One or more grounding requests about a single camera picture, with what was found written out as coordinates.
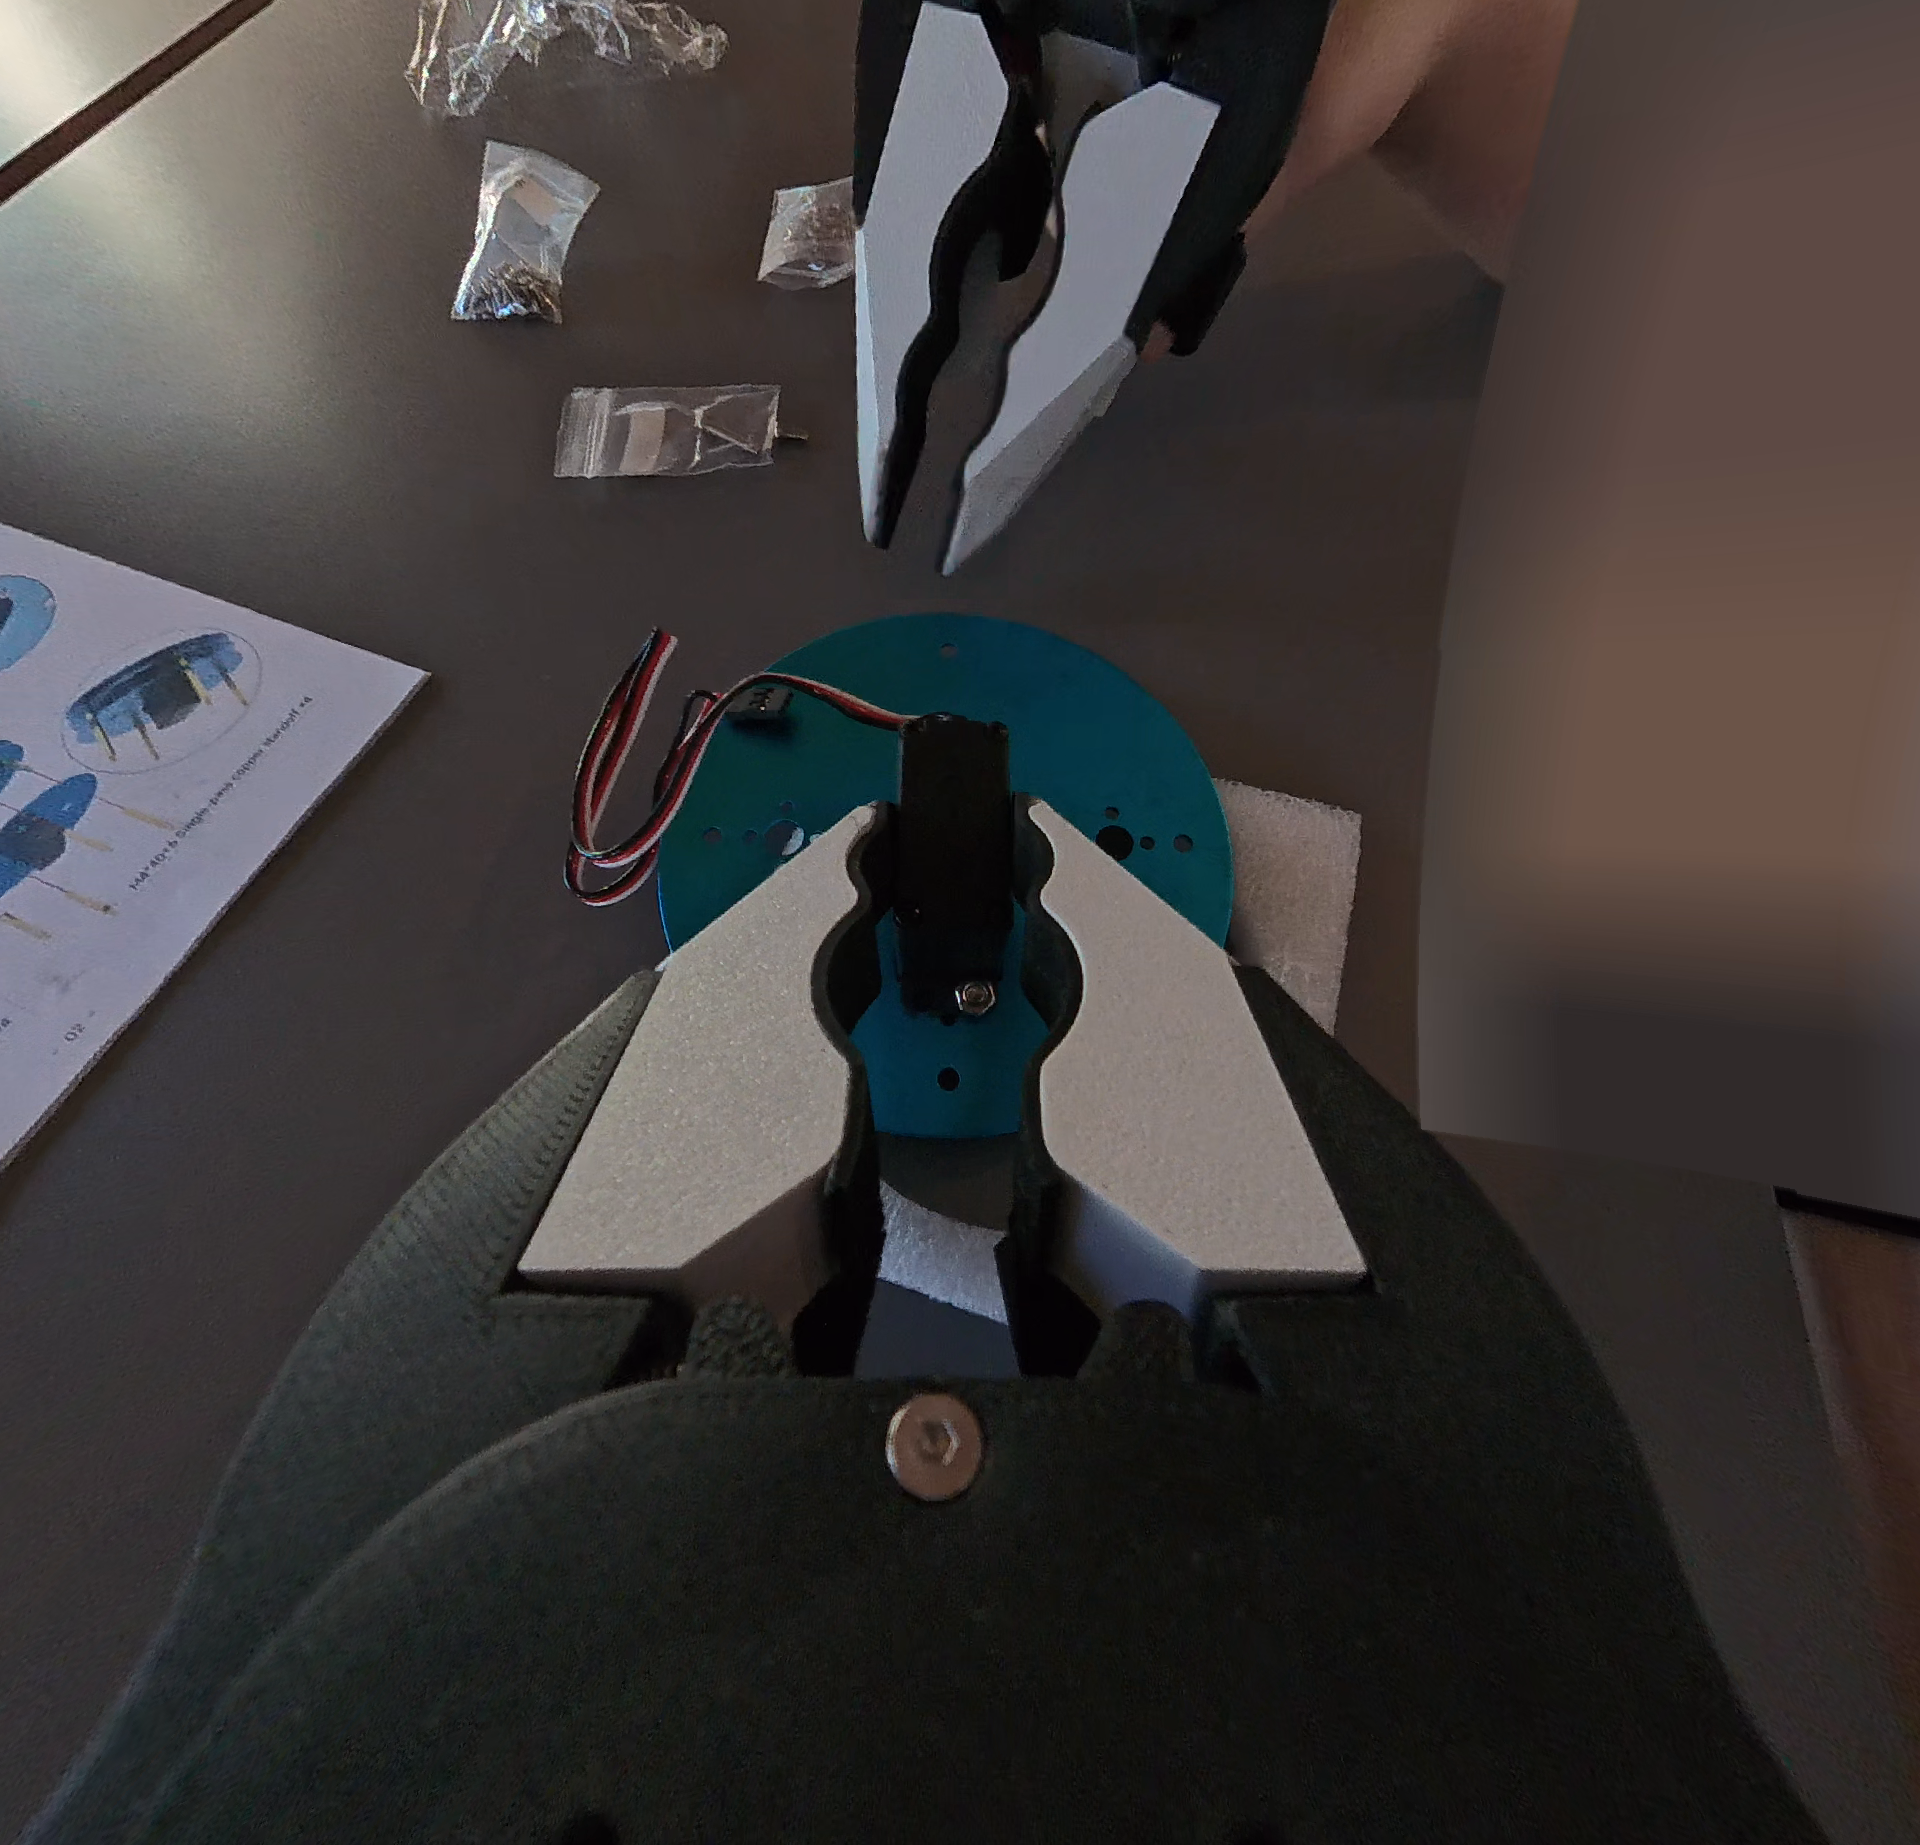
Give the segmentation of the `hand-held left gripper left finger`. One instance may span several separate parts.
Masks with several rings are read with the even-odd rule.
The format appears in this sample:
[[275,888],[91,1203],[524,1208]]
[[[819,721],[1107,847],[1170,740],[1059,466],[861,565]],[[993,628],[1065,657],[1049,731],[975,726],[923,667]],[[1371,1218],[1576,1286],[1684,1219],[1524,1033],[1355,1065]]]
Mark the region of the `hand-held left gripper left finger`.
[[763,1306],[804,1373],[851,1373],[884,1248],[853,1031],[882,995],[894,809],[853,808],[680,944],[519,1274]]

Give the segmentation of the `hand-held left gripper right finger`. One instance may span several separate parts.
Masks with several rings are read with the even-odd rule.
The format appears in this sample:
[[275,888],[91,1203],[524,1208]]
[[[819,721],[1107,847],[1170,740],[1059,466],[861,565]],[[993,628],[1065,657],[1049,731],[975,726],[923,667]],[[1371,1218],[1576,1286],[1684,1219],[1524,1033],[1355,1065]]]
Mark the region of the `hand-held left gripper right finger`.
[[1070,1377],[1107,1323],[1369,1279],[1260,1028],[1258,972],[1051,803],[1012,806],[1020,989],[1043,1017],[1022,1071],[997,1266],[1018,1369]]

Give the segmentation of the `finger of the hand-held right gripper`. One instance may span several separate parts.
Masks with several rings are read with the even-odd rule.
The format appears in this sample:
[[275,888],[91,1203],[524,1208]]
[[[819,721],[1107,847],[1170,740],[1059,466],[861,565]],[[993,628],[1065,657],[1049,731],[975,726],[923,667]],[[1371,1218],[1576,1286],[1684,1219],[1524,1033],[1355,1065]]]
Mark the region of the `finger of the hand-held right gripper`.
[[1052,282],[1007,346],[998,408],[963,466],[946,575],[1006,530],[1139,365],[1130,322],[1217,113],[1158,81],[1081,126]]
[[982,9],[927,0],[856,222],[856,420],[864,533],[888,547],[963,327],[975,248],[1031,264],[1052,195],[1031,81]]

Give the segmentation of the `black servo motor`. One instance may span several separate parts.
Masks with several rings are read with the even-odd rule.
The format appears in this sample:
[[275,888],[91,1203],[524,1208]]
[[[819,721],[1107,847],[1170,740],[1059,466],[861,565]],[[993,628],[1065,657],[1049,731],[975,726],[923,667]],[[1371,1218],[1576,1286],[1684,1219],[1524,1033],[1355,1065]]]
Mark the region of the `black servo motor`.
[[1007,726],[949,712],[906,719],[899,799],[885,830],[882,966],[911,1016],[975,1026],[987,1017],[957,1017],[952,989],[975,976],[994,980],[1002,1002],[1018,954]]

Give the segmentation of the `blue round metal plate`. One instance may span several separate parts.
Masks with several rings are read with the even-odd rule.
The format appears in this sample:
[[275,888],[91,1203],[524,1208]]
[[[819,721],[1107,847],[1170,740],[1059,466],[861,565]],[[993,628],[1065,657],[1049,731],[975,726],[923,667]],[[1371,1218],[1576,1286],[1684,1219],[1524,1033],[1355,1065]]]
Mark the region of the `blue round metal plate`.
[[[889,615],[824,634],[774,668],[902,713],[1003,721],[1010,779],[1114,858],[1212,941],[1231,935],[1235,864],[1221,798],[1197,746],[1139,682],[1054,633],[984,615]],[[813,696],[770,724],[724,726],[662,841],[668,950],[759,890],[794,853],[866,801],[897,801],[894,734]],[[1020,993],[1014,916],[997,1008],[946,1017],[902,1005],[892,920],[877,925],[884,989],[853,1043],[877,1131],[892,1137],[1010,1137],[1043,1020]]]

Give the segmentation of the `person's right forearm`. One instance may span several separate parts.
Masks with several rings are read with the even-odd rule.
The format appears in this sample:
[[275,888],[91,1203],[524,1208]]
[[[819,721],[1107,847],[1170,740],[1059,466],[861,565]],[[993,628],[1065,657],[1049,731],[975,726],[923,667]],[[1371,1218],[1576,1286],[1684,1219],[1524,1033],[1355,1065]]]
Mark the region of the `person's right forearm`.
[[1371,155],[1504,282],[1577,0],[1335,0],[1251,225]]

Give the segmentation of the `small clear bag of nuts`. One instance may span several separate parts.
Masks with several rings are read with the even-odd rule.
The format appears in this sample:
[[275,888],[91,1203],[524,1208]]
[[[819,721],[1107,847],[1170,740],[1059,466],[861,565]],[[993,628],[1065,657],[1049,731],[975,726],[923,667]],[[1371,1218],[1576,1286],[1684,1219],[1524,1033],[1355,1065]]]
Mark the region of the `small clear bag of nuts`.
[[778,189],[756,280],[799,292],[841,284],[853,274],[853,178]]

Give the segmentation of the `white foam sheet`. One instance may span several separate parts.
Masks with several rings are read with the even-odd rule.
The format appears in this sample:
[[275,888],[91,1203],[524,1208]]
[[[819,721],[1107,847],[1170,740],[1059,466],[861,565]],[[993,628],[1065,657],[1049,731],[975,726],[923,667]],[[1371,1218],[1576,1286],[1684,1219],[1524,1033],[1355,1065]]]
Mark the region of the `white foam sheet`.
[[[1335,1031],[1356,898],[1356,813],[1217,779],[1235,858],[1229,950]],[[997,1243],[1018,1137],[878,1137],[878,1281],[1007,1326]]]

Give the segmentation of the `clear zip bag white label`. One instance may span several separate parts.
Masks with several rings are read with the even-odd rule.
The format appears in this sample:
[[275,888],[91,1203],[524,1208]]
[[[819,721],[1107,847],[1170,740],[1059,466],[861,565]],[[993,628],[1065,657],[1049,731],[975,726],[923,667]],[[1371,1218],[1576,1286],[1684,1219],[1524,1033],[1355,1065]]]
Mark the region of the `clear zip bag white label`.
[[560,479],[681,479],[771,464],[778,384],[574,388],[564,398]]

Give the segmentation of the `clear bag of dark screws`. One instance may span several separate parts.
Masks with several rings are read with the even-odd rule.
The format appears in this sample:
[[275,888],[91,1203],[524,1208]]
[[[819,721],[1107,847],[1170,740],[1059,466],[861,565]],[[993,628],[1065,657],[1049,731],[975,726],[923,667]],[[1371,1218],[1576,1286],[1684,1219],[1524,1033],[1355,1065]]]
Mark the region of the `clear bag of dark screws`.
[[598,195],[594,178],[547,151],[486,141],[453,319],[560,323],[567,254]]

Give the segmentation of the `crumpled clear plastic wrap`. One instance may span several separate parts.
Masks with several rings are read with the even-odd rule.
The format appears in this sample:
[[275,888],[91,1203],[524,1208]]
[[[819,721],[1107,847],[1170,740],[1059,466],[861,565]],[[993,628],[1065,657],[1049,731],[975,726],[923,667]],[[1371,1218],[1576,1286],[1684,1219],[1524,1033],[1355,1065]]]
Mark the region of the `crumpled clear plastic wrap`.
[[517,67],[560,48],[646,78],[704,74],[731,36],[668,0],[420,0],[405,80],[440,120],[478,116]]

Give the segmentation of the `white instruction booklet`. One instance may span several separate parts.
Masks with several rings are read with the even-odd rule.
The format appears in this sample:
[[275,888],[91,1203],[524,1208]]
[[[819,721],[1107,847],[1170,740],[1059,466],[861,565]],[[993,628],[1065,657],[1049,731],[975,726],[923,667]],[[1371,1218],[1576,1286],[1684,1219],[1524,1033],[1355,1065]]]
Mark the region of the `white instruction booklet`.
[[420,691],[420,668],[2,530],[2,1160]]

